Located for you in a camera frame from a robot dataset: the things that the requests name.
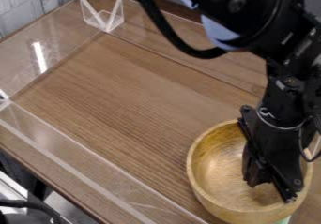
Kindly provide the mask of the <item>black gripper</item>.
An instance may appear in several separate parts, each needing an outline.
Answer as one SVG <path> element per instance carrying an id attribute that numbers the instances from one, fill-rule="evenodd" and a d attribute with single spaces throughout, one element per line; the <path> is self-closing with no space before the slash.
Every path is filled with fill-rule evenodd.
<path id="1" fill-rule="evenodd" d="M 272 182 L 283 203 L 294 202 L 305 187 L 301 158 L 315 128 L 294 105 L 243 105 L 238 126 L 246 137 L 242 175 L 250 187 Z"/>

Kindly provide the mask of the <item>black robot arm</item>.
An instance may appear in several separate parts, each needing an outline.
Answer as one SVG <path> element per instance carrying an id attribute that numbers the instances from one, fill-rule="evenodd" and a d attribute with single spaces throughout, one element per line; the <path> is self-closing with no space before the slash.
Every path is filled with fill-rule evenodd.
<path id="1" fill-rule="evenodd" d="M 200 11 L 210 41 L 223 50 L 266 60 L 267 85 L 255 107 L 240 107 L 246 137 L 243 180 L 271 183 L 285 202 L 305 187 L 301 163 L 321 134 L 321 19 L 305 0 L 182 0 Z"/>

